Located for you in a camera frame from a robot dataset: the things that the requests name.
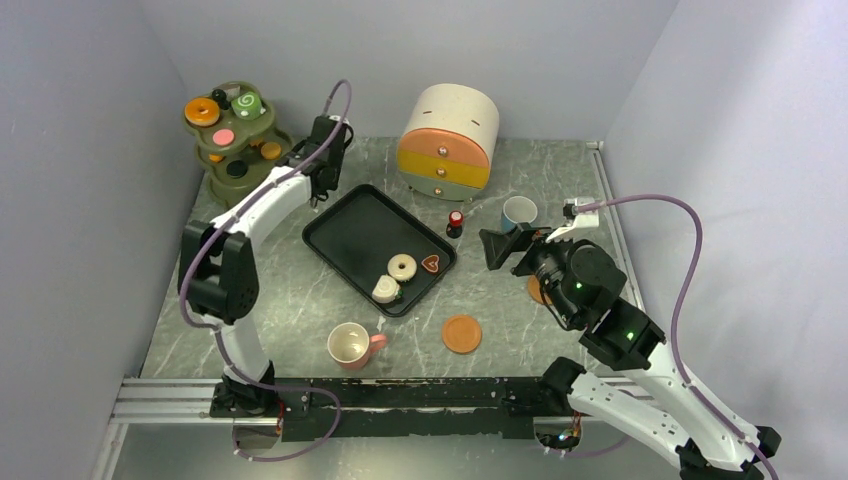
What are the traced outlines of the tan round biscuit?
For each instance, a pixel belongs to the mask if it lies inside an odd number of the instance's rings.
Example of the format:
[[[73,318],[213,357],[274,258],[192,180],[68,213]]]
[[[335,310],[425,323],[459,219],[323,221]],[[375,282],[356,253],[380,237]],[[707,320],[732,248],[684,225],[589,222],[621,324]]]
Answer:
[[[263,143],[260,154],[266,160],[276,160],[282,155],[282,146],[277,142]]]

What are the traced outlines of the brown heart cookie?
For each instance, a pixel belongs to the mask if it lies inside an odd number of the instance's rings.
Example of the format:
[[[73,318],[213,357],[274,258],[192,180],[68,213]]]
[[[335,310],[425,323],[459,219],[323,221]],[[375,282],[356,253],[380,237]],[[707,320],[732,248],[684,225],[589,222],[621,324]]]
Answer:
[[[441,271],[440,262],[440,256],[438,254],[432,254],[421,261],[421,266],[426,272],[435,275]]]

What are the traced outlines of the black round cookie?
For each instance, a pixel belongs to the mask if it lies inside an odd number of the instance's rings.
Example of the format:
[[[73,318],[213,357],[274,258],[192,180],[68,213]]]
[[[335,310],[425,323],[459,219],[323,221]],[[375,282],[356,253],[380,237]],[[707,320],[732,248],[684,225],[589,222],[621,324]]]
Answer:
[[[233,160],[226,165],[226,174],[234,179],[244,177],[248,170],[249,166],[242,160]]]

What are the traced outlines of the white glazed donut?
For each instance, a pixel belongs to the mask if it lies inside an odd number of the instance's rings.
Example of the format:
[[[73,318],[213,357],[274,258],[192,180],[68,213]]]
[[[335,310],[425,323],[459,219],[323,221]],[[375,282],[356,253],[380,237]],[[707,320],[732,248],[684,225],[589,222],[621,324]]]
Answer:
[[[394,255],[387,264],[387,272],[390,277],[400,283],[411,280],[417,273],[418,264],[409,254]]]

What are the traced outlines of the green swirl roll cake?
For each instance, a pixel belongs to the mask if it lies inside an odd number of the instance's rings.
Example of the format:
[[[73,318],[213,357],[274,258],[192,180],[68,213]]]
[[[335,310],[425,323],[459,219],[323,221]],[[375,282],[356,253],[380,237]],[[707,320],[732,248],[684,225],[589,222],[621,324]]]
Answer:
[[[254,91],[236,97],[230,106],[237,118],[247,121],[256,120],[266,112],[261,96]]]

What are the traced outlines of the pink round cookie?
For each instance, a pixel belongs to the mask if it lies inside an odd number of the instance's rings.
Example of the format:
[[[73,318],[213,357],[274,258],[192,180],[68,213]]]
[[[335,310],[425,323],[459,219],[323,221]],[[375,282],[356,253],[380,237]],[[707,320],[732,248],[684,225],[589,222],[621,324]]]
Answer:
[[[229,128],[216,130],[212,135],[212,142],[221,147],[231,145],[235,140],[235,133]]]

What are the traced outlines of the brown chocolate round cookie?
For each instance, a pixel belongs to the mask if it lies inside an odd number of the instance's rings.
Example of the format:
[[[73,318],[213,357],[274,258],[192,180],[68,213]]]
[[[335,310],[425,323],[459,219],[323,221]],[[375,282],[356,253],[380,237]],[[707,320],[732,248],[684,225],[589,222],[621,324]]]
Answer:
[[[221,89],[228,97],[237,96],[241,91],[241,85],[238,83],[227,83],[221,86]]]

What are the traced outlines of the orange glazed donut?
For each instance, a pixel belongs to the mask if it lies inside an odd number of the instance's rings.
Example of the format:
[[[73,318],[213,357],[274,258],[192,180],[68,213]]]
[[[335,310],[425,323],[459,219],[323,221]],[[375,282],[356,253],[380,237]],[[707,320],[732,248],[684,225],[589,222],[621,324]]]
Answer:
[[[208,97],[196,97],[186,103],[185,120],[194,127],[209,127],[218,122],[221,109],[216,101]]]

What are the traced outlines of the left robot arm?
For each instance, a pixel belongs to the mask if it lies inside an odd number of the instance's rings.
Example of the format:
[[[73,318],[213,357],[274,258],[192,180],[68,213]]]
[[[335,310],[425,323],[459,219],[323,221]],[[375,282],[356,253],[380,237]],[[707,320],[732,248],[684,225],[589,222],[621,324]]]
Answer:
[[[187,324],[213,336],[224,361],[213,405],[225,413],[261,416],[278,403],[274,366],[251,314],[260,293],[255,248],[297,208],[337,189],[353,136],[347,120],[316,117],[310,135],[275,160],[241,201],[183,230],[180,309]]]

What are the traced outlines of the red and black stamp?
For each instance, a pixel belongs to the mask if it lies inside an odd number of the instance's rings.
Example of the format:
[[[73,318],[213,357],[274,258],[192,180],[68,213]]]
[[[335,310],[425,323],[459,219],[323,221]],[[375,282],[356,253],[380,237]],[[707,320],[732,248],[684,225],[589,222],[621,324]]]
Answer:
[[[446,226],[446,235],[453,239],[459,238],[463,232],[463,221],[464,216],[460,211],[451,211],[448,217],[448,224]]]

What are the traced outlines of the black rectangular baking tray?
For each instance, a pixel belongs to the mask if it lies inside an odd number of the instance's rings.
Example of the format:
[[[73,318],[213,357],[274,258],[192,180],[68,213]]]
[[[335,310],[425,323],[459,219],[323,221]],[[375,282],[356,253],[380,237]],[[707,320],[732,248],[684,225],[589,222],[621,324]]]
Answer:
[[[398,318],[410,313],[456,264],[456,249],[381,190],[370,184],[354,187],[304,227],[304,243],[381,314]],[[387,273],[388,261],[409,254],[416,275],[401,283],[402,297],[378,304],[371,292]],[[421,261],[440,256],[441,271],[426,272]]]

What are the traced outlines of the round three-drawer mini cabinet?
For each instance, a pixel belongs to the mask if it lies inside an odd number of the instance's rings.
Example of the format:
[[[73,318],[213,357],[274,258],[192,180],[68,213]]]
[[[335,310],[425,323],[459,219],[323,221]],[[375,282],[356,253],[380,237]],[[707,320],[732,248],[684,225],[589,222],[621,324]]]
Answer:
[[[500,126],[498,109],[474,88],[442,83],[418,97],[397,149],[410,189],[445,201],[470,201],[489,182]]]

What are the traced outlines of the pink mug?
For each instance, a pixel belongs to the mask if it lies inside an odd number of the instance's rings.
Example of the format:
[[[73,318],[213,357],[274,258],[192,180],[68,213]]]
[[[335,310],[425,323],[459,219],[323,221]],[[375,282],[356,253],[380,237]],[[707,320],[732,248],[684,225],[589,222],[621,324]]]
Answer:
[[[339,324],[330,332],[326,346],[337,365],[348,370],[359,370],[387,342],[384,334],[370,335],[364,326],[347,322]]]

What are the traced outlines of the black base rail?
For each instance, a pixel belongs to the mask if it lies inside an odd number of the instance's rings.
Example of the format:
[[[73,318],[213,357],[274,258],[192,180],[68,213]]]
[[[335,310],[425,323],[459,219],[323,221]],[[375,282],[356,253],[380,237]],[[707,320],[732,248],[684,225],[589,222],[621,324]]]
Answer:
[[[224,380],[209,415],[281,426],[284,442],[332,438],[499,435],[532,439],[534,422],[568,418],[578,363],[557,358],[539,377],[279,378],[276,390]]]

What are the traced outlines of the aluminium frame rail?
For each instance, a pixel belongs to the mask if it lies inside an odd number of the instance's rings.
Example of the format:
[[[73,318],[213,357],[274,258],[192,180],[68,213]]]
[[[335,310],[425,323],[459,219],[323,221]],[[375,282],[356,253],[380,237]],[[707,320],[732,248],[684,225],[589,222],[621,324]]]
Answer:
[[[210,416],[217,379],[126,378],[108,418],[93,479],[110,479],[133,424],[228,425],[271,430],[273,418],[213,418]]]

